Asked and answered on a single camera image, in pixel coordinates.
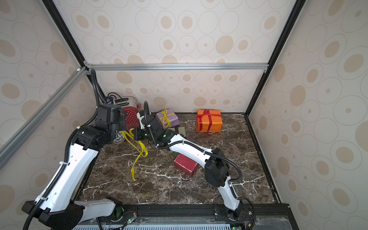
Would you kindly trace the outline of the green gift box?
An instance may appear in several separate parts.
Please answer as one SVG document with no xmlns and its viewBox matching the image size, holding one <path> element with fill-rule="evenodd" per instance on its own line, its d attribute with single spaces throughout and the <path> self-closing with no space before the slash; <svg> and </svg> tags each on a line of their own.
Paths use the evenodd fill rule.
<svg viewBox="0 0 368 230">
<path fill-rule="evenodd" d="M 180 134 L 183 138 L 186 138 L 186 129 L 185 129 L 185 127 L 173 127 L 173 128 L 169 128 L 169 130 L 172 130 L 172 131 Z"/>
</svg>

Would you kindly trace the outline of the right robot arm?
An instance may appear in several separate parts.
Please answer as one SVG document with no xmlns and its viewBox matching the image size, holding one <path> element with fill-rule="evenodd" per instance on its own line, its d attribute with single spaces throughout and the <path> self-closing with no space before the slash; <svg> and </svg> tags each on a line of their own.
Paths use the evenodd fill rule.
<svg viewBox="0 0 368 230">
<path fill-rule="evenodd" d="M 255 225 L 256 213 L 252 202 L 247 197 L 239 197 L 233 182 L 242 179 L 240 168 L 224 156 L 221 149 L 207 149 L 188 141 L 180 134 L 164 129 L 156 119 L 156 115 L 149 111 L 148 102 L 144 102 L 143 111 L 137 114 L 140 128 L 134 129 L 135 140 L 149 140 L 158 149 L 169 149 L 180 153 L 198 163 L 205 170 L 206 181 L 216 187 L 223 199 L 231 219 L 236 220 L 244 214 L 251 222 L 245 227 L 251 230 Z"/>
</svg>

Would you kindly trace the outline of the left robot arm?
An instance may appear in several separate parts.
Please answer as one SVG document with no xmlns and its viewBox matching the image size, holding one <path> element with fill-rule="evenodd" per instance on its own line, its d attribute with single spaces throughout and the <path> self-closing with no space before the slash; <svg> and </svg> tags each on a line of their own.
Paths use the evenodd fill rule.
<svg viewBox="0 0 368 230">
<path fill-rule="evenodd" d="M 25 230 L 34 218 L 55 230 L 71 230 L 81 222 L 108 217 L 116 211 L 116 202 L 109 198 L 86 202 L 72 200 L 74 190 L 104 145 L 113 143 L 117 134 L 127 129 L 126 112 L 100 97 L 95 69 L 90 69 L 90 74 L 96 111 L 90 120 L 71 133 L 64 160 L 44 191 L 34 201 L 23 205 L 22 211 L 28 214 L 23 226 Z"/>
</svg>

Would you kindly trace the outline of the dark red gift box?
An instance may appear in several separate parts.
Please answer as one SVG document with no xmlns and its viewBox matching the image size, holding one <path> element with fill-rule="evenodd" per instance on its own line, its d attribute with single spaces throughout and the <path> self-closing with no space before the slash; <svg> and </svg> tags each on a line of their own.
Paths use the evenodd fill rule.
<svg viewBox="0 0 368 230">
<path fill-rule="evenodd" d="M 199 164 L 192 159 L 186 157 L 183 154 L 179 154 L 173 162 L 173 165 L 188 175 L 189 177 L 193 177 Z"/>
</svg>

